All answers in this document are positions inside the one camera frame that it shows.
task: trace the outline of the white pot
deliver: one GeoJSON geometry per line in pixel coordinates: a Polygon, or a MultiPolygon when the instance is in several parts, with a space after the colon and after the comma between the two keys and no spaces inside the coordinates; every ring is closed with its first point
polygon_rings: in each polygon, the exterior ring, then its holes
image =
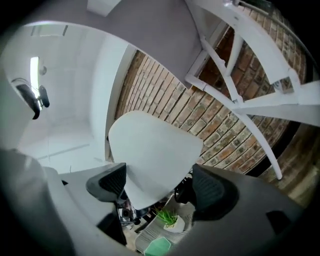
{"type": "Polygon", "coordinates": [[[166,225],[164,225],[163,229],[172,233],[181,233],[184,231],[185,228],[185,221],[178,215],[177,216],[178,219],[176,220],[176,222],[174,223],[173,226],[167,227],[166,225]]]}

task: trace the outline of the fluorescent light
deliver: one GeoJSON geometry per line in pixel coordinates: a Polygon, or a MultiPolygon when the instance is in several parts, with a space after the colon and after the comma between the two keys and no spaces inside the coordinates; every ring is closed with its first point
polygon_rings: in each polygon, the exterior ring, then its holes
{"type": "Polygon", "coordinates": [[[31,90],[35,97],[38,98],[39,95],[39,82],[38,82],[38,70],[39,70],[39,57],[32,57],[30,59],[30,83],[31,90]]]}

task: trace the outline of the potted plant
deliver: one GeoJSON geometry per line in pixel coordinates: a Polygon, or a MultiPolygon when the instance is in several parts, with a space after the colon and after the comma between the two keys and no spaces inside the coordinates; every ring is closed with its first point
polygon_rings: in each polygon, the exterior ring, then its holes
{"type": "Polygon", "coordinates": [[[168,211],[166,209],[158,210],[155,209],[157,217],[164,222],[163,229],[172,233],[180,233],[184,231],[185,221],[176,215],[173,211],[168,211]]]}

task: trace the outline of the green coaster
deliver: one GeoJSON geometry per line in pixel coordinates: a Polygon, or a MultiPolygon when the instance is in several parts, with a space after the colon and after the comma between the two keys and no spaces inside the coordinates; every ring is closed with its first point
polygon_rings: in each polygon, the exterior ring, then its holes
{"type": "Polygon", "coordinates": [[[153,240],[144,251],[145,256],[162,256],[165,255],[171,247],[171,243],[165,238],[160,237],[153,240]]]}

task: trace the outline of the white chair backrest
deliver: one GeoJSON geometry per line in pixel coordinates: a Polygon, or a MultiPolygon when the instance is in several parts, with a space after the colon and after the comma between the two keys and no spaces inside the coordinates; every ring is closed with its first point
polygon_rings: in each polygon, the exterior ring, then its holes
{"type": "Polygon", "coordinates": [[[198,159],[203,141],[151,114],[131,111],[109,131],[115,163],[126,163],[124,187],[137,210],[167,196],[198,159]]]}

